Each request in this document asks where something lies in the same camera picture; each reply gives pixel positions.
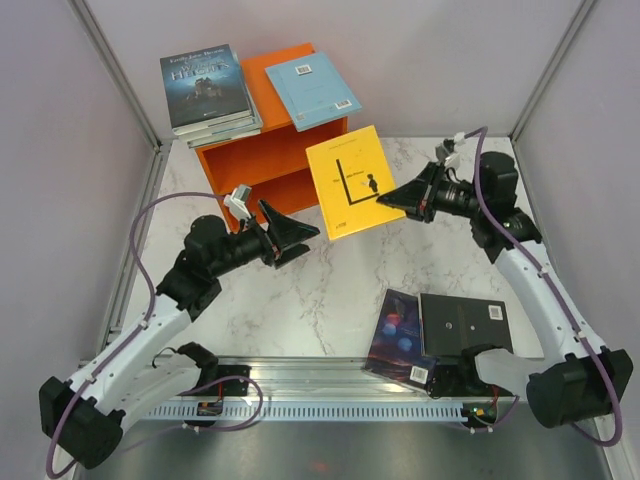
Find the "yellow book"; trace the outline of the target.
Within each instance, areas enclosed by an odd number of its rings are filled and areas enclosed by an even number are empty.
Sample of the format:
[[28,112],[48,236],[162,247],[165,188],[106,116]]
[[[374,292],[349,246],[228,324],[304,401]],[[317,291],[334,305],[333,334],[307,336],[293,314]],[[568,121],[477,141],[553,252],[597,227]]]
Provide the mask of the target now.
[[396,185],[373,125],[313,145],[306,156],[331,241],[404,217],[377,201]]

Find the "teal ocean cover book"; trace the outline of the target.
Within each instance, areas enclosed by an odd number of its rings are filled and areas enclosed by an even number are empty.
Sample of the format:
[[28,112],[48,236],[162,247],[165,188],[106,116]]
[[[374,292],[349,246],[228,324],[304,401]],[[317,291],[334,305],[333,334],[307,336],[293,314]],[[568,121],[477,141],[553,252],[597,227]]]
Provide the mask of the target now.
[[171,127],[178,136],[254,122],[253,100],[235,58],[181,67],[169,75],[166,93]]

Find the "black book with barcode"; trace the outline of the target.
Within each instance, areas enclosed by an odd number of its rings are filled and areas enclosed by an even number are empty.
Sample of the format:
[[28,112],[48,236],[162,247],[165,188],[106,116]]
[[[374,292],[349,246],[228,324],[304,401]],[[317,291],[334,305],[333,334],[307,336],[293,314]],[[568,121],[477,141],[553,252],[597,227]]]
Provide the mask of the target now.
[[459,357],[482,345],[513,352],[503,301],[421,293],[420,308],[426,356]]

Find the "grey book with barcode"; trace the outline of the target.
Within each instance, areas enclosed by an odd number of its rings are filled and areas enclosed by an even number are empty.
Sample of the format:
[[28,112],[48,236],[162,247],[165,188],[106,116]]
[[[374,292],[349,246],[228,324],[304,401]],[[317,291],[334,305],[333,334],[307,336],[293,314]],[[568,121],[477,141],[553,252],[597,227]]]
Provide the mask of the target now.
[[209,126],[201,130],[193,131],[186,134],[181,134],[178,139],[184,143],[189,141],[206,138],[206,137],[222,137],[228,138],[232,135],[239,133],[256,130],[261,130],[263,121],[258,116],[249,116],[243,119],[233,120],[229,122],[220,123],[217,125]]

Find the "green fantasy cover book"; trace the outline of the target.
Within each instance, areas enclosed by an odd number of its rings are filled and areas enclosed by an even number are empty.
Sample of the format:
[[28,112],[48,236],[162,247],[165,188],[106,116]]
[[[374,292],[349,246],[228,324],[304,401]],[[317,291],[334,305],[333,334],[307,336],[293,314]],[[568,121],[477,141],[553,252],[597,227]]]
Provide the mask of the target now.
[[224,145],[226,143],[229,142],[234,142],[237,140],[241,140],[241,139],[245,139],[245,138],[250,138],[256,135],[259,135],[261,133],[261,131],[259,129],[256,130],[251,130],[251,131],[247,131],[247,132],[243,132],[243,133],[239,133],[236,135],[232,135],[228,138],[222,138],[222,137],[206,137],[206,138],[201,138],[201,139],[197,139],[197,140],[193,140],[193,141],[189,141],[187,143],[187,146],[190,149],[198,149],[198,148],[204,148],[204,147],[217,147],[219,145]]

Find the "purple nebula cover book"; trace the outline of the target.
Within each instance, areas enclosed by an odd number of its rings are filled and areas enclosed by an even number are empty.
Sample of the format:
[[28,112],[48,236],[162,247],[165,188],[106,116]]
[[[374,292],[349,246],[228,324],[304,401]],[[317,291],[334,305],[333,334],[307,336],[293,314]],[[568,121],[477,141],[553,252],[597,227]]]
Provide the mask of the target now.
[[423,353],[419,299],[385,292],[363,370],[413,390],[427,389],[437,359]]

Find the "light blue thin book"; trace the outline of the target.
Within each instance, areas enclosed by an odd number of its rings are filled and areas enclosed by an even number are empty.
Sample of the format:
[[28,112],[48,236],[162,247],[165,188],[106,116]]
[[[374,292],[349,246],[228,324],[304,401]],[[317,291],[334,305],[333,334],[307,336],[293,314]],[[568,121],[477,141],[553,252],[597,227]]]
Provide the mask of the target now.
[[298,132],[362,109],[324,52],[269,66],[266,74]]

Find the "dark blue Wuthering Heights book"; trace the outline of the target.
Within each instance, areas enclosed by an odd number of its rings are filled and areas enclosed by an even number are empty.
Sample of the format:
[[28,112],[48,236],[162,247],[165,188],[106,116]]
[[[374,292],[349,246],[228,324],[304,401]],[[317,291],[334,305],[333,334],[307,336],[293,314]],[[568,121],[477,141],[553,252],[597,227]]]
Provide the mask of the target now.
[[160,60],[171,129],[176,135],[250,115],[242,69],[228,44]]

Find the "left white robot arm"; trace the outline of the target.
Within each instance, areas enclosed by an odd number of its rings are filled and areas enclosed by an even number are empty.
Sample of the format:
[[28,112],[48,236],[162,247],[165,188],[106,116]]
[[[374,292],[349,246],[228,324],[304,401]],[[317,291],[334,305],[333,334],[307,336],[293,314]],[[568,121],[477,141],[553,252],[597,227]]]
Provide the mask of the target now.
[[65,474],[53,466],[57,448],[71,456],[73,465],[93,469],[156,405],[177,395],[206,395],[217,387],[216,357],[194,342],[180,347],[165,365],[145,368],[220,294],[221,276],[254,260],[280,268],[308,252],[317,227],[279,213],[265,200],[258,207],[265,227],[251,214],[236,233],[216,215],[194,220],[172,268],[160,284],[150,285],[149,305],[136,322],[68,379],[50,377],[43,383],[38,397],[41,427],[51,440],[49,478]]

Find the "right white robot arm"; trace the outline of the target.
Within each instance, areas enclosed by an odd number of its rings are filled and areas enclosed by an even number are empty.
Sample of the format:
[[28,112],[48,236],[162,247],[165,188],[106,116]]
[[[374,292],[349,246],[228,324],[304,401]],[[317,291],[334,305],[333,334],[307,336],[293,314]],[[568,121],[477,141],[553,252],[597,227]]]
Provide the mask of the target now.
[[470,221],[476,244],[515,292],[531,321],[543,356],[530,360],[494,345],[467,348],[456,370],[458,385],[471,394],[489,385],[524,398],[546,428],[610,415],[620,440],[620,401],[633,372],[623,350],[611,350],[569,299],[549,263],[540,231],[516,205],[519,175],[504,153],[477,157],[471,181],[452,181],[445,165],[430,162],[413,180],[378,203],[430,223],[445,212]]

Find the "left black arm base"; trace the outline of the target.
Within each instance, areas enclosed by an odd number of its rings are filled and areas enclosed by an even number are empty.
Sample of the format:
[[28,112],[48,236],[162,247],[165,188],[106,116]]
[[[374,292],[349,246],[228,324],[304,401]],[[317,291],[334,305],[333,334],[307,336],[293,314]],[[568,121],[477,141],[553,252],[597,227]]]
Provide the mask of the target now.
[[[208,366],[201,371],[196,388],[204,387],[213,381],[228,376],[243,376],[250,378],[252,367],[246,364]],[[196,396],[213,397],[215,400],[224,399],[227,396],[244,397],[247,395],[249,384],[240,379],[232,379],[221,382],[215,386],[196,393]]]

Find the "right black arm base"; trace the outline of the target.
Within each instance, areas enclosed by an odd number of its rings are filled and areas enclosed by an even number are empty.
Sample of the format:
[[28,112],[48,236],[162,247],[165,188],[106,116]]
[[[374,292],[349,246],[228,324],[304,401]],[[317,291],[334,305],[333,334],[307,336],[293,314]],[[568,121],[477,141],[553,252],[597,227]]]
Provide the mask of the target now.
[[465,373],[458,365],[458,359],[438,361],[426,384],[426,392],[432,398],[498,398],[512,397],[513,394],[501,387],[491,386]]

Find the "orange wooden shelf box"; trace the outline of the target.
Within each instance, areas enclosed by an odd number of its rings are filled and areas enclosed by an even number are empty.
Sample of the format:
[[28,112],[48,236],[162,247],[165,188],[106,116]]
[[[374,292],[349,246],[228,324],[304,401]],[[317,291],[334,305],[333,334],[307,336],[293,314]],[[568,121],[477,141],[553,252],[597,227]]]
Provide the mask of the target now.
[[249,209],[255,213],[260,199],[283,214],[318,203],[306,149],[345,134],[348,119],[297,131],[266,73],[269,66],[314,52],[312,44],[303,43],[240,62],[263,127],[257,135],[195,150],[215,194],[223,196],[240,184],[248,185]]

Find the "aluminium frame rail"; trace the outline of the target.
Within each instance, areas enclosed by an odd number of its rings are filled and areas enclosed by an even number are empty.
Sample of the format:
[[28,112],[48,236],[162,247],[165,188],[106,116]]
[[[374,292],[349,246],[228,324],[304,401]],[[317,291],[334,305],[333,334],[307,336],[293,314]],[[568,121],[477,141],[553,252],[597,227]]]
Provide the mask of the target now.
[[[154,364],[147,365],[143,372],[156,372],[177,360],[183,361],[190,371],[196,373],[198,381],[201,371],[208,366],[246,364],[252,367],[251,379],[256,381],[264,394],[276,399],[337,399],[337,398],[399,398],[424,397],[428,400],[487,401],[508,400],[511,397],[489,398],[432,398],[426,390],[413,390],[384,378],[368,374],[363,370],[364,360],[358,358],[303,358],[303,357],[220,357],[210,361],[204,368],[197,367],[184,355],[162,355]],[[196,388],[197,383],[189,383]]]

